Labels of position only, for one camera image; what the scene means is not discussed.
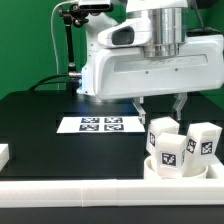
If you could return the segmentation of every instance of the green background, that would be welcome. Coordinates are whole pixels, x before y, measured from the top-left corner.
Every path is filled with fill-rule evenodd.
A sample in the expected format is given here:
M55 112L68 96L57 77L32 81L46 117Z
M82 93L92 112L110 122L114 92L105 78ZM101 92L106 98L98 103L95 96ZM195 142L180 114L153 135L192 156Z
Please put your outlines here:
M0 13L0 99L10 92L27 90L42 78L55 75L56 65L50 31L54 6L60 0L1 0ZM201 10L207 26L224 32L224 0L212 8ZM124 20L124 8L111 15ZM60 72L67 71L67 51L62 19L55 16L55 34L60 55ZM193 12L189 14L189 27L197 27ZM85 64L84 29L73 29L75 60L78 68ZM224 88L203 92L214 103L224 108Z

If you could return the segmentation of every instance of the white cube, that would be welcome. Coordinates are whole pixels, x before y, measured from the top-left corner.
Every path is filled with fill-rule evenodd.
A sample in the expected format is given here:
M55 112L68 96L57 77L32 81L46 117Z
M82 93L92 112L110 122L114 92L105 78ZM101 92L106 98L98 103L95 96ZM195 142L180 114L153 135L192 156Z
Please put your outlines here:
M189 169L211 164L222 128L209 122L191 124L187 133L186 165Z
M9 147L8 144L0 144L0 171L9 161Z
M157 139L157 173L165 178L180 178L184 173L186 136L163 133Z
M171 117L151 120L149 125L146 149L151 156L156 157L157 138L162 133L178 134L179 124Z

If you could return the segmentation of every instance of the white robot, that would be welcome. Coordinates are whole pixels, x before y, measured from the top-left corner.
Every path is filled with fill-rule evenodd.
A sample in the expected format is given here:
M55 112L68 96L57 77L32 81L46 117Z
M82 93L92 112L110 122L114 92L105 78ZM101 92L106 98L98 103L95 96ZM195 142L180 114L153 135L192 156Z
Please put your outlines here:
M187 92L224 83L223 36L186 36L191 1L130 0L122 24L97 10L126 1L71 2L78 12L93 9L85 25L88 52L79 94L101 100L177 94L180 119Z

